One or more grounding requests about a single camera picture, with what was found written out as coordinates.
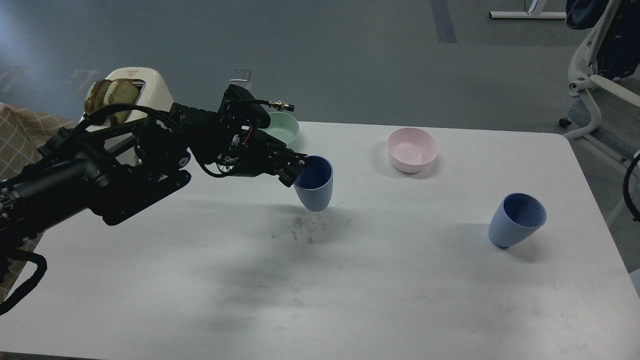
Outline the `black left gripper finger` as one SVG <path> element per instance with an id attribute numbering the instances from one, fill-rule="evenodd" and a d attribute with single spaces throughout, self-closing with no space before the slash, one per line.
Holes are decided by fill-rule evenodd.
<path id="1" fill-rule="evenodd" d="M 306 153 L 295 152 L 286 146 L 270 150 L 270 174 L 276 176 L 285 187 L 292 187 L 306 167 Z"/>

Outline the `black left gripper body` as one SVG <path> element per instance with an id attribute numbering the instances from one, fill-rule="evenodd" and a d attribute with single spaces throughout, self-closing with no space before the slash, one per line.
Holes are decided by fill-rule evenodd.
<path id="1" fill-rule="evenodd" d="M 288 146 L 262 131 L 270 125 L 265 106 L 278 111 L 295 110 L 294 105 L 284 101 L 257 99 L 240 85 L 228 85 L 217 112 L 222 140 L 214 160 L 219 171 L 212 174 L 214 178 L 272 176 L 270 150 Z"/>

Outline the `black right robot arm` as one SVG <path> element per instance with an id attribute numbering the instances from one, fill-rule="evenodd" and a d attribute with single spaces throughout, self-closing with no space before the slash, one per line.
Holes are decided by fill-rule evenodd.
<path id="1" fill-rule="evenodd" d="M 622 201 L 626 206 L 626 209 L 632 216 L 632 219 L 635 223 L 640 221 L 640 211 L 635 205 L 633 196 L 631 194 L 631 178 L 634 174 L 635 169 L 638 167 L 640 162 L 640 151 L 638 150 L 633 159 L 630 161 L 630 164 L 627 166 L 626 171 L 624 173 L 624 177 L 622 179 Z"/>

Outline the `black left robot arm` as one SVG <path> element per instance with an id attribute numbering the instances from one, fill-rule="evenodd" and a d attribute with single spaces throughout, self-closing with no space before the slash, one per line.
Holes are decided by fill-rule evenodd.
<path id="1" fill-rule="evenodd" d="M 231 84 L 217 111 L 116 103 L 87 112 L 73 129 L 59 129 L 38 149 L 38 162 L 1 182 L 1 275 L 12 260 L 36 267 L 1 302 L 1 312 L 23 300 L 47 271 L 43 255 L 22 249 L 27 239 L 86 209 L 116 226 L 185 187 L 191 159 L 213 178 L 268 174 L 292 186 L 309 160 L 265 132 L 271 123 L 265 107 L 295 109 Z"/>

